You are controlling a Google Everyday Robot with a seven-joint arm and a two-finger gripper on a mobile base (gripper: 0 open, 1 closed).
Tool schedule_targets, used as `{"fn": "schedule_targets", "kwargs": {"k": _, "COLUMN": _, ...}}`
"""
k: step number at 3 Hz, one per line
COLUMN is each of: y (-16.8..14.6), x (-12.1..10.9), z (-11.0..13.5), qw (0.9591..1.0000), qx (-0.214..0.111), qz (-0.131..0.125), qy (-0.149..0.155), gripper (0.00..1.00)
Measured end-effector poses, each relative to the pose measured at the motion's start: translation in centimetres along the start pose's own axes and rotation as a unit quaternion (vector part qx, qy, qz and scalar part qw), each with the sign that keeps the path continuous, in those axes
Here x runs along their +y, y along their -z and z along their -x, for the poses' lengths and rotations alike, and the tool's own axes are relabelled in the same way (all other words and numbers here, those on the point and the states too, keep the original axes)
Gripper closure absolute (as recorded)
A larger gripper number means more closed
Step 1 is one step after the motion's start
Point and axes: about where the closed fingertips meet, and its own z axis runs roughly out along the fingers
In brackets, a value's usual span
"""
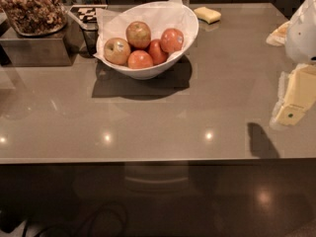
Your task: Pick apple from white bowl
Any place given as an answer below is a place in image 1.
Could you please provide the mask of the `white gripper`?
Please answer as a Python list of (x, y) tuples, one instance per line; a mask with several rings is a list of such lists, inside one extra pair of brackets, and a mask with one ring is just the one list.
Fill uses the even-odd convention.
[(316, 0), (305, 0), (289, 22), (266, 39), (273, 46), (285, 46), (286, 55), (298, 64), (278, 79), (278, 100), (270, 126), (276, 130), (298, 124), (316, 103)]

